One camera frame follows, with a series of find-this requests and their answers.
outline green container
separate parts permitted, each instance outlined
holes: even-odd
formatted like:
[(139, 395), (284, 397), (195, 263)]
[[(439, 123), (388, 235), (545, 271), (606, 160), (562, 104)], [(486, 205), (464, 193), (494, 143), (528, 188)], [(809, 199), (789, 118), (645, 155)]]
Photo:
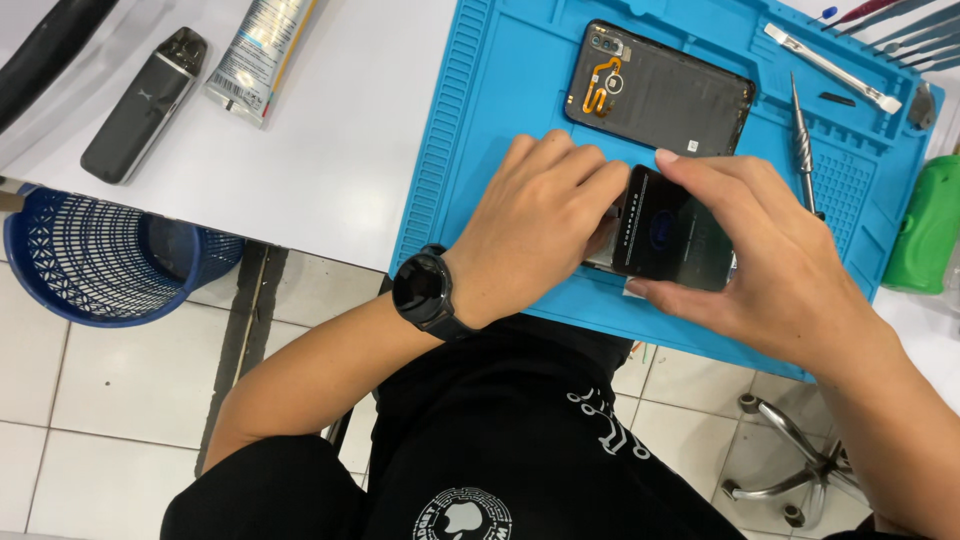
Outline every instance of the green container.
[(917, 179), (881, 284), (915, 294), (944, 292), (960, 233), (960, 156), (930, 160)]

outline blue silicone repair mat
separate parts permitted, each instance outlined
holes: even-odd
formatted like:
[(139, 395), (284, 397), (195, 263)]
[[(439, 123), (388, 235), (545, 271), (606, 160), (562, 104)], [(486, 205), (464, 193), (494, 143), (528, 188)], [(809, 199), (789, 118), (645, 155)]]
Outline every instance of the blue silicone repair mat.
[[(654, 150), (573, 124), (564, 100), (587, 24), (603, 19), (756, 83), (737, 154), (771, 161), (794, 191), (790, 71), (811, 131), (815, 194), (847, 269), (873, 299), (919, 173), (930, 131), (906, 116), (919, 77), (875, 60), (862, 43), (835, 39), (820, 24), (773, 0), (461, 0), (434, 95), (420, 158), (396, 241), (392, 274), (423, 245), (450, 246), (467, 224), (518, 133), (561, 128), (609, 159), (653, 166)], [(887, 114), (763, 33), (773, 22), (904, 107)], [(818, 98), (851, 96), (855, 108)], [(938, 103), (943, 92), (935, 89)], [(656, 343), (763, 371), (810, 380), (702, 327), (622, 296), (624, 278), (582, 267), (528, 313)]]

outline hand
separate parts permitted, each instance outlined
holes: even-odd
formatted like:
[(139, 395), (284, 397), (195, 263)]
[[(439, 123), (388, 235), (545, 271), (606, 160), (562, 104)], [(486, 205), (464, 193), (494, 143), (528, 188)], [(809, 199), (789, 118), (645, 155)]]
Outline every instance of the hand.
[(604, 246), (604, 214), (627, 188), (630, 167), (561, 130), (518, 135), (457, 243), (444, 254), (453, 307), (481, 329), (517, 313), (570, 277)]
[(678, 158), (657, 151), (660, 172), (706, 205), (733, 241), (737, 271), (723, 291), (632, 280), (627, 288), (670, 315), (829, 375), (870, 346), (900, 347), (844, 269), (833, 235), (757, 158)]

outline white table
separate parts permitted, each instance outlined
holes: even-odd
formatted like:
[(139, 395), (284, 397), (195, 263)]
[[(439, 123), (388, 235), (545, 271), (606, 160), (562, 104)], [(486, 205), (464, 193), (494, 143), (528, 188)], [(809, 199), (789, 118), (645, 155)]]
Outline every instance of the white table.
[[(785, 1), (817, 14), (829, 4)], [(0, 0), (0, 62), (54, 3)], [(834, 2), (840, 13), (859, 3)], [(249, 4), (120, 0), (80, 56), (0, 135), (0, 174), (386, 271), (456, 0), (320, 0), (265, 130), (195, 91), (130, 185), (103, 184), (80, 168), (86, 145), (158, 44), (182, 25), (199, 32), (210, 45), (205, 80)], [(960, 134), (960, 79), (930, 80), (948, 89), (932, 157), (949, 153)], [(886, 290), (875, 307), (960, 410), (960, 315)]]

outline forearm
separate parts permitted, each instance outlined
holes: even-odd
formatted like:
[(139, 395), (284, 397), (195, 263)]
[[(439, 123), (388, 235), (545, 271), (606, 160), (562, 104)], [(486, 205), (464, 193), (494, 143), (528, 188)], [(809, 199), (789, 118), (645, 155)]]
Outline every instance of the forearm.
[(960, 538), (960, 417), (886, 325), (818, 379), (874, 511), (930, 538)]
[(441, 343), (403, 320), (390, 295), (319, 325), (233, 387), (220, 409), (204, 470), (259, 439), (322, 430)]

